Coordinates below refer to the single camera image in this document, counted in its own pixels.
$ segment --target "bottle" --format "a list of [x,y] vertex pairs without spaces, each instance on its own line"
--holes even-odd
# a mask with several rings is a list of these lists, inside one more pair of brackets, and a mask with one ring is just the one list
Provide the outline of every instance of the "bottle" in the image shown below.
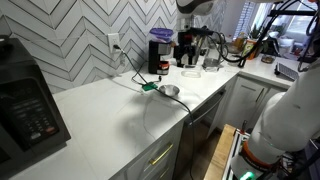
[[241,32],[241,33],[239,34],[239,36],[237,37],[237,39],[234,41],[234,46],[236,46],[239,51],[242,50],[242,47],[243,47],[243,43],[244,43],[245,38],[246,38],[246,37],[245,37],[244,32]]

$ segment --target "microwave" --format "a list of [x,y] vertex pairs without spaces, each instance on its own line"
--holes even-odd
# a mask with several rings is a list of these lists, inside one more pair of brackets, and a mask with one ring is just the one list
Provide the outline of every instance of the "microwave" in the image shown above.
[[71,138],[36,61],[18,39],[3,40],[0,179],[43,159],[57,147],[64,147]]

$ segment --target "electrical outlet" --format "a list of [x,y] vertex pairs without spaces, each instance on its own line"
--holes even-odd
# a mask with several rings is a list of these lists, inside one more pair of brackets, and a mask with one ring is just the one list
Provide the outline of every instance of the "electrical outlet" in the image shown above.
[[113,45],[117,44],[120,46],[120,40],[119,40],[119,33],[112,33],[108,34],[108,40],[109,40],[109,49],[110,53],[120,53],[121,51],[119,49],[115,49]]

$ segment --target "kitchen counter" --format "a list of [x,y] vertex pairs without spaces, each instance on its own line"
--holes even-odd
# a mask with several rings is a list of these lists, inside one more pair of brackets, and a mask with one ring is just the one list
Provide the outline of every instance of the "kitchen counter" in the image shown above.
[[[293,69],[298,66],[296,61],[282,58],[276,61]],[[259,58],[247,61],[239,69],[223,62],[224,67],[218,72],[201,70],[201,78],[184,77],[181,72],[185,69],[171,65],[169,75],[162,76],[158,85],[178,86],[177,99],[195,110],[237,74],[288,88],[292,82],[274,75],[275,64],[262,63]],[[187,118],[187,111],[177,102],[156,91],[141,91],[131,81],[134,74],[129,71],[55,94],[72,139],[65,148],[11,179],[109,179]],[[143,71],[142,74],[147,81],[158,80],[158,75]]]

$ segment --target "microwave control panel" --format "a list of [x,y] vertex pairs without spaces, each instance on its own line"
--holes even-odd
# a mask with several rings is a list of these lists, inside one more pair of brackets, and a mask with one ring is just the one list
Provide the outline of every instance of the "microwave control panel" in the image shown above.
[[0,123],[23,150],[59,131],[49,106],[33,79],[0,84]]

